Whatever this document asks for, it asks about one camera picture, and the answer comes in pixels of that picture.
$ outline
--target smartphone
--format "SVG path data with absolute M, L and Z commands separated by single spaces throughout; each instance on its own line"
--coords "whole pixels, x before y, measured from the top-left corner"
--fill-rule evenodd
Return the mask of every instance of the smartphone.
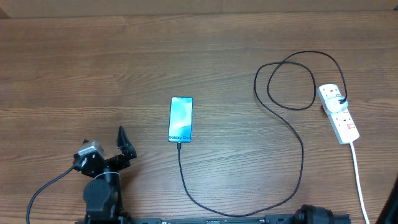
M 191 142 L 193 98 L 175 96 L 170 103 L 169 141 Z

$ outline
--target wooden surface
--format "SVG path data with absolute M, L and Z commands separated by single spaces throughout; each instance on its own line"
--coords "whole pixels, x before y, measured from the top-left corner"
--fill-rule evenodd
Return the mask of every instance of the wooden surface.
M 0 0 L 11 18 L 393 10 L 398 0 Z
M 254 74 L 299 50 L 337 59 L 349 110 L 361 138 L 354 144 L 364 201 L 376 221 L 398 173 L 398 13 L 323 12 L 136 16 L 0 21 L 0 223 L 24 223 L 34 192 L 67 170 L 84 138 L 106 157 L 118 153 L 119 125 L 138 158 L 121 172 L 126 210 L 134 217 L 216 217 L 183 191 L 176 145 L 167 142 L 170 98 L 195 99 L 193 141 L 184 144 L 188 189 L 206 206 L 233 214 L 288 197 L 297 182 L 300 145 L 261 108 Z M 322 55 L 298 55 L 317 85 L 340 75 Z M 302 204 L 349 213 L 364 223 L 349 146 L 339 145 L 320 100 L 286 111 L 259 94 L 297 129 L 305 145 L 301 186 L 272 213 Z M 286 65 L 271 83 L 286 105 L 309 104 L 310 75 Z M 73 171 L 44 190 L 32 223 L 73 223 L 85 214 L 90 178 Z

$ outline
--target coiled black cable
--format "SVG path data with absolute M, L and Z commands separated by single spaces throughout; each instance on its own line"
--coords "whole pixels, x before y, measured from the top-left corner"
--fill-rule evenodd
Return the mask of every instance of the coiled black cable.
M 315 77 L 313 76 L 313 73 L 311 72 L 311 70 L 310 70 L 307 66 L 302 65 L 301 63 L 297 63 L 297 62 L 290 62 L 290 61 L 287 61 L 287 59 L 289 59 L 290 57 L 292 57 L 292 56 L 294 56 L 294 55 L 297 55 L 297 54 L 302 54 L 302 53 L 316 53 L 316 54 L 322 54 L 322 55 L 326 55 L 327 57 L 329 57 L 330 59 L 332 59 L 332 61 L 336 64 L 336 66 L 337 66 L 337 68 L 338 68 L 338 70 L 339 70 L 339 72 L 340 72 L 340 74 L 341 74 L 341 78 L 343 79 L 344 90 L 345 90 L 345 94 L 346 94 L 345 98 L 342 99 L 342 100 L 340 100 L 340 103 L 343 104 L 343 103 L 347 100 L 347 87 L 346 87 L 346 82 L 345 82 L 345 79 L 344 79 L 343 71 L 341 71 L 341 68 L 340 68 L 340 66 L 338 65 L 337 61 L 336 61 L 332 56 L 330 56 L 330 55 L 328 55 L 328 54 L 326 54 L 326 53 L 319 52 L 319 51 L 312 51 L 312 50 L 311 50 L 311 51 L 296 52 L 296 53 L 294 53 L 294 54 L 289 55 L 287 58 L 285 58 L 285 59 L 284 59 L 283 61 L 281 61 L 281 62 L 267 63 L 267 64 L 261 66 L 261 67 L 257 70 L 256 76 L 254 77 L 254 94 L 256 95 L 257 100 L 260 102 L 260 104 L 261 104 L 263 107 L 265 107 L 265 109 L 269 110 L 272 114 L 274 114 L 274 115 L 277 116 L 279 119 L 281 119 L 281 120 L 290 128 L 290 130 L 292 130 L 292 132 L 296 135 L 298 141 L 300 141 L 301 150 L 302 150 L 301 165 L 300 165 L 300 175 L 298 176 L 297 185 L 296 185 L 296 188 L 294 189 L 293 193 L 292 193 L 289 197 L 287 197 L 285 200 L 283 200 L 283 201 L 281 201 L 281 202 L 279 202 L 279 203 L 277 203 L 277 204 L 275 204 L 275 205 L 271 205 L 271 206 L 269 206 L 269 207 L 262 208 L 262 209 L 259 209 L 259 210 L 254 211 L 254 212 L 247 213 L 247 214 L 243 214 L 243 215 L 232 215 L 232 214 L 227 214 L 227 213 L 219 212 L 219 211 L 213 210 L 213 209 L 211 209 L 211 208 L 208 208 L 208 207 L 206 207 L 206 206 L 200 204 L 199 202 L 197 202 L 195 199 L 193 199 L 192 196 L 189 194 L 189 192 L 188 192 L 188 190 L 187 190 L 187 186 L 185 185 L 185 180 L 184 180 L 184 176 L 183 176 L 183 172 L 182 172 L 181 159 L 180 159 L 181 143 L 178 143 L 178 144 L 177 144 L 177 149 L 178 149 L 178 164 L 179 164 L 179 166 L 180 166 L 181 180 L 182 180 L 182 184 L 183 184 L 183 186 L 184 186 L 185 193 L 187 193 L 189 199 L 190 199 L 193 203 L 195 203 L 196 205 L 198 205 L 198 206 L 201 207 L 201 208 L 204 208 L 205 210 L 208 210 L 208 211 L 210 211 L 210 212 L 217 213 L 217 214 L 219 214 L 219 215 L 224 215 L 224 216 L 226 216 L 226 217 L 236 217 L 236 218 L 239 218 L 239 217 L 247 217 L 247 216 L 250 216 L 250 215 L 257 214 L 257 213 L 259 213 L 259 212 L 263 212 L 263 211 L 266 211 L 266 210 L 275 208 L 275 207 L 277 207 L 277 206 L 279 206 L 279 205 L 282 205 L 283 203 L 287 202 L 288 200 L 290 200 L 290 199 L 296 194 L 297 190 L 299 189 L 300 182 L 301 182 L 301 178 L 302 178 L 302 174 L 303 174 L 303 165 L 304 165 L 304 144 L 303 144 L 303 141 L 302 141 L 300 135 L 299 135 L 299 134 L 296 132 L 296 130 L 292 127 L 292 125 L 289 124 L 289 122 L 287 122 L 287 121 L 286 121 L 283 117 L 281 117 L 279 114 L 275 113 L 275 112 L 272 111 L 270 108 L 268 108 L 268 107 L 260 100 L 259 95 L 257 94 L 256 83 L 257 83 L 258 74 L 259 74 L 259 72 L 261 71 L 262 68 L 264 68 L 264 67 L 266 67 L 266 66 L 269 66 L 269 65 L 276 65 L 276 64 L 278 64 L 278 66 L 277 66 L 277 67 L 275 68 L 275 70 L 272 72 L 272 74 L 271 74 L 271 76 L 269 77 L 269 80 L 268 80 L 267 94 L 268 94 L 269 98 L 270 98 L 270 99 L 272 100 L 272 102 L 274 102 L 276 105 L 278 105 L 278 106 L 280 106 L 280 107 L 282 107 L 282 108 L 288 109 L 288 110 L 300 111 L 300 110 L 305 110 L 305 109 L 310 108 L 310 107 L 313 105 L 313 103 L 315 102 L 315 97 L 316 97 L 316 95 L 317 95 L 317 84 L 315 83 Z M 280 67 L 281 67 L 283 64 L 285 64 L 285 63 L 289 63 L 289 64 L 293 64 L 293 65 L 300 65 L 301 67 L 307 69 L 307 71 L 310 73 L 310 75 L 311 75 L 311 77 L 312 77 L 312 82 L 313 82 L 313 98 L 312 98 L 312 102 L 311 102 L 308 106 L 303 107 L 303 108 L 291 108 L 291 107 L 284 106 L 284 105 L 282 105 L 282 104 L 276 102 L 276 101 L 273 99 L 273 97 L 271 96 L 271 94 L 270 94 L 270 92 L 269 92 L 269 85 L 270 85 L 270 83 L 271 83 L 271 79 L 272 79 L 272 77 L 274 76 L 275 72 L 278 70 L 278 68 L 280 68 Z

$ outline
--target wall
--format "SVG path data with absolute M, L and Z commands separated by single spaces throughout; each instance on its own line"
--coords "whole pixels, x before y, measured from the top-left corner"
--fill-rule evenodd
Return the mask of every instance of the wall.
M 367 11 L 397 5 L 398 0 L 0 0 L 0 17 Z

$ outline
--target white cord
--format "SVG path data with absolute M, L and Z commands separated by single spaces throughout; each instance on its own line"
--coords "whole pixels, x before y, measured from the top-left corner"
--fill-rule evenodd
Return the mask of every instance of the white cord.
M 350 142 L 349 144 L 351 146 L 351 152 L 353 153 L 355 179 L 356 179 L 356 187 L 358 188 L 359 202 L 361 203 L 361 208 L 362 208 L 363 217 L 365 218 L 365 223 L 369 224 L 368 215 L 366 214 L 365 204 L 363 203 L 363 198 L 362 198 L 361 183 L 359 183 L 359 173 L 358 173 L 358 165 L 356 164 L 355 148 L 352 142 Z

